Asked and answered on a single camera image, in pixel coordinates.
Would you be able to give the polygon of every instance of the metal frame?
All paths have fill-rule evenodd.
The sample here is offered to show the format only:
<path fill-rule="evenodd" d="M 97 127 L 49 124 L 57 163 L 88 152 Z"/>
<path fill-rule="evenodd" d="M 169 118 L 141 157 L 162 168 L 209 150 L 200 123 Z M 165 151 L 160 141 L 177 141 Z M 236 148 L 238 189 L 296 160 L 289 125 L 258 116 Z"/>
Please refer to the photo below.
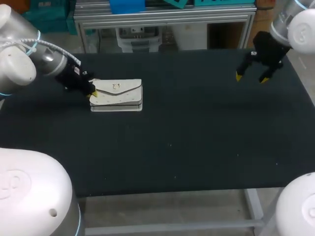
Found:
<path fill-rule="evenodd" d="M 264 215 L 256 189 L 246 189 L 245 196 L 251 213 L 250 220 L 237 221 L 212 221 L 200 223 L 183 224 L 151 224 L 117 227 L 87 228 L 86 236 L 131 234 L 131 233 L 151 233 L 151 232 L 173 232 L 186 230 L 208 230 L 208 229 L 228 229 L 228 228 L 248 228 L 253 227 L 255 236 L 270 236 L 274 230 L 276 204 L 282 189 L 274 198 Z"/>
<path fill-rule="evenodd" d="M 239 48 L 245 48 L 256 7 L 253 4 L 186 6 L 185 9 L 147 7 L 133 14 L 112 14 L 109 0 L 78 0 L 74 12 L 78 34 L 89 52 L 85 30 L 134 26 L 166 26 L 186 23 L 245 22 Z"/>

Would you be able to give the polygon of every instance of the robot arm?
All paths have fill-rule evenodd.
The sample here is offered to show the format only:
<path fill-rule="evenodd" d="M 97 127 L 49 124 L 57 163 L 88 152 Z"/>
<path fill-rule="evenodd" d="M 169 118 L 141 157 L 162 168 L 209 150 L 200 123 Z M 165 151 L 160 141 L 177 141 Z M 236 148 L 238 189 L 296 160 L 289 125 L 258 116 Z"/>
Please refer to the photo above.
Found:
<path fill-rule="evenodd" d="M 78 59 L 48 43 L 31 23 L 11 7 L 0 4 L 0 100 L 30 84 L 36 70 L 55 77 L 69 91 L 97 95 L 89 82 L 93 75 L 83 71 Z"/>
<path fill-rule="evenodd" d="M 258 32 L 253 39 L 256 51 L 245 55 L 236 70 L 237 81 L 240 81 L 254 61 L 268 67 L 259 77 L 259 82 L 265 83 L 277 69 L 282 68 L 281 60 L 291 48 L 305 54 L 315 53 L 313 8 L 313 0 L 289 0 L 272 22 L 270 33 Z"/>

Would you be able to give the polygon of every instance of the metal shelf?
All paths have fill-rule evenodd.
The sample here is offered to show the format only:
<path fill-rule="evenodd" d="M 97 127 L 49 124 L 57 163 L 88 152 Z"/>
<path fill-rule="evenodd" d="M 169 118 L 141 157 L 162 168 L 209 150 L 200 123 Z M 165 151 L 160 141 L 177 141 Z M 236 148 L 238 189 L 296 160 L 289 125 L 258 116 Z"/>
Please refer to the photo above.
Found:
<path fill-rule="evenodd" d="M 239 48 L 245 48 L 256 12 L 253 4 L 147 7 L 132 14 L 112 14 L 109 0 L 78 0 L 74 21 L 87 52 L 85 30 L 134 26 L 165 26 L 186 23 L 245 22 Z"/>

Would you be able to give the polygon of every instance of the dark tablecloth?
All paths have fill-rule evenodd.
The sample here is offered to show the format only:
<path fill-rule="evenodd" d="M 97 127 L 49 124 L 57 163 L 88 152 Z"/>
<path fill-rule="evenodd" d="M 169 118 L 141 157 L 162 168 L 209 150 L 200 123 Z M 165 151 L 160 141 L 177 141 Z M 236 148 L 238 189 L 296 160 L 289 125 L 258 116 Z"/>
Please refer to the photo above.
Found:
<path fill-rule="evenodd" d="M 56 158 L 79 196 L 281 187 L 315 171 L 315 109 L 288 59 L 259 84 L 244 51 L 80 55 L 102 79 L 142 79 L 144 109 L 91 113 L 49 78 L 8 98 L 0 147 Z"/>

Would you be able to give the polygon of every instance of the white purse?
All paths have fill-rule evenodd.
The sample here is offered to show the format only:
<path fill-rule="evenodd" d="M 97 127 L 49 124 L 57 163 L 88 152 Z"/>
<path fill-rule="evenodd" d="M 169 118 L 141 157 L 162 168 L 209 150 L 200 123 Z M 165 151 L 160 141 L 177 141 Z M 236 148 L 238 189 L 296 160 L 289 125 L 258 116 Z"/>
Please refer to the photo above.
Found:
<path fill-rule="evenodd" d="M 94 80 L 97 97 L 90 97 L 92 112 L 142 111 L 142 81 Z"/>

